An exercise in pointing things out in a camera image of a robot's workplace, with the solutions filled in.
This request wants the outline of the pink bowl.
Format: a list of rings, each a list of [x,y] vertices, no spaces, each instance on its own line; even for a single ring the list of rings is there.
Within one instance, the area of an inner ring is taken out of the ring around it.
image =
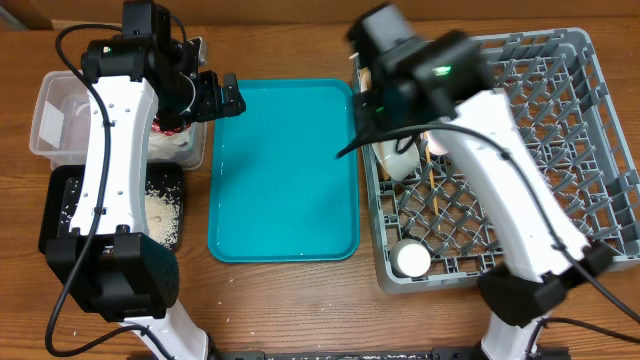
[[[371,73],[368,68],[362,68],[359,70],[359,85],[361,93],[364,93],[371,89],[372,80]]]

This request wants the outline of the red snack wrapper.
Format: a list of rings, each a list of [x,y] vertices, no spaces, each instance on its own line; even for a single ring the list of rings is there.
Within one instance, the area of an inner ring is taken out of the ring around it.
[[[163,134],[165,136],[173,136],[175,134],[178,133],[182,133],[184,131],[186,131],[187,129],[189,129],[190,126],[187,125],[186,127],[178,127],[178,128],[174,128],[174,129],[163,129],[160,124],[154,120],[151,126],[151,131],[153,133],[159,133],[159,134]]]

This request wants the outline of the light green bowl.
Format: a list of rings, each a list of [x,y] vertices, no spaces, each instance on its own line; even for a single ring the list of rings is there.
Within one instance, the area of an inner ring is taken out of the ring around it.
[[[403,180],[420,165],[420,154],[411,137],[400,140],[400,145],[408,145],[406,151],[396,151],[396,140],[374,143],[372,149],[381,168],[393,180]]]

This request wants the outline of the white tissue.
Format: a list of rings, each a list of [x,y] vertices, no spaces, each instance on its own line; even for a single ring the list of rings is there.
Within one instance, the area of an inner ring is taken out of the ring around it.
[[[181,132],[162,131],[153,123],[148,143],[149,160],[169,160],[189,150],[193,142],[193,130],[189,126]]]

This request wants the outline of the large pink plate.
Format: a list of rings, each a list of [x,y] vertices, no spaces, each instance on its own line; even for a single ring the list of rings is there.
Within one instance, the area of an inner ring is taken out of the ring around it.
[[[443,156],[448,153],[448,150],[435,139],[431,132],[426,133],[426,138],[427,146],[431,154],[436,156]]]

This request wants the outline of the rice grains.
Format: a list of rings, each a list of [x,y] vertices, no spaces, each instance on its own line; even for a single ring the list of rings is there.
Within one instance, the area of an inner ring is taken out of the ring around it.
[[[70,228],[77,208],[82,177],[71,177],[65,183],[57,233],[64,235]],[[150,237],[171,250],[180,243],[183,215],[184,176],[176,174],[149,175],[145,185],[145,212]]]

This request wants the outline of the wooden chopstick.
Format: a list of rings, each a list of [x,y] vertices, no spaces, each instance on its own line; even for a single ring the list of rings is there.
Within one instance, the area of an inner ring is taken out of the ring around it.
[[[435,184],[435,177],[434,177],[434,170],[433,170],[433,159],[432,159],[432,155],[431,155],[431,148],[430,148],[430,137],[429,137],[429,132],[425,132],[422,135],[423,139],[426,141],[426,145],[425,145],[425,157],[427,160],[428,165],[431,167],[429,170],[429,184],[431,186],[431,190],[432,192],[435,194],[436,192],[436,184]],[[438,199],[437,199],[437,195],[434,195],[434,198],[432,199],[433,201],[433,207],[434,207],[434,214],[436,216],[436,218],[439,218],[440,212],[439,212],[439,206],[438,206]]]

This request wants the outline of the light green cup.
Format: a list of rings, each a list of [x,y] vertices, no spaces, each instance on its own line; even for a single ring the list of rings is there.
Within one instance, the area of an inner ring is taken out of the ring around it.
[[[397,242],[390,251],[392,268],[410,278],[425,275],[431,267],[431,255],[427,248],[413,239]]]

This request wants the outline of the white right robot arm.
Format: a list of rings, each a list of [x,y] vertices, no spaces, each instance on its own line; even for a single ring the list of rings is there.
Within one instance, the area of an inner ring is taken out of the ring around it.
[[[469,359],[565,359],[537,346],[553,310],[582,284],[597,285],[611,251],[590,244],[544,181],[497,88],[480,45],[452,30],[428,41],[384,3],[347,32],[370,72],[354,98],[351,149],[392,140],[398,152],[423,133],[443,146],[484,207],[504,251],[478,281],[491,320]]]

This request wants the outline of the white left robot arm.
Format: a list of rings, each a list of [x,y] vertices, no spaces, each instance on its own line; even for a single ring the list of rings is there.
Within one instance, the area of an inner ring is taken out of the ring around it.
[[[108,39],[72,67],[90,104],[82,188],[69,228],[43,247],[61,298],[132,332],[164,359],[216,359],[211,336],[178,298],[175,254],[149,234],[145,186],[154,127],[181,131],[240,115],[236,76],[201,69],[200,39],[175,39],[178,19],[152,1],[127,1]]]

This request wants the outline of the grey dishwasher rack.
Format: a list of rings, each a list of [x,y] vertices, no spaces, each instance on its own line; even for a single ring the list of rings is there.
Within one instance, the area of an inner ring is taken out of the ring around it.
[[[588,239],[607,246],[612,267],[639,262],[639,173],[593,43],[579,28],[480,38],[505,90],[520,133],[551,191]],[[439,218],[429,184],[426,141],[420,165],[405,179],[385,174],[372,146],[362,150],[379,286],[401,294],[466,287],[503,258],[485,210],[447,155],[432,155]],[[431,255],[416,278],[396,272],[391,248],[413,239]]]

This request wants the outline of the black tray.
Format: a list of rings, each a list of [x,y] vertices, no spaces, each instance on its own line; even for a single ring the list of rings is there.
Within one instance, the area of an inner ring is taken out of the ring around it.
[[[38,240],[38,249],[45,254],[46,242],[65,235],[70,228],[80,199],[85,167],[83,165],[63,165],[50,176],[47,197]],[[185,176],[177,163],[149,163],[146,170],[145,200],[148,224],[159,223],[160,215],[152,215],[149,209],[152,201],[166,204],[173,212],[166,221],[167,230],[163,235],[152,235],[158,243],[176,252],[181,244],[184,218]]]

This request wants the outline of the teal plastic tray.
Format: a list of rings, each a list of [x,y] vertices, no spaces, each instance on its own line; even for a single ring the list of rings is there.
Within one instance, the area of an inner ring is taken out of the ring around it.
[[[225,263],[341,261],[360,243],[352,91],[339,79],[242,80],[214,123],[208,248]]]

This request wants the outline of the clear plastic bin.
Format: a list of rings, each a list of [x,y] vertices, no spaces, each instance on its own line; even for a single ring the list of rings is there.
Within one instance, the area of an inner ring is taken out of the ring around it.
[[[207,125],[194,123],[189,150],[169,160],[185,170],[198,168],[204,157]],[[51,166],[83,165],[90,132],[90,102],[85,86],[70,71],[48,73],[36,101],[29,148],[35,155],[48,158]]]

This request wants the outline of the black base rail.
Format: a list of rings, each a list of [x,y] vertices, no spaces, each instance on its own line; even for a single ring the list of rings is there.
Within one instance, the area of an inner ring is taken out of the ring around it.
[[[440,347],[426,351],[319,352],[265,354],[261,351],[223,352],[223,360],[481,360],[481,349]]]

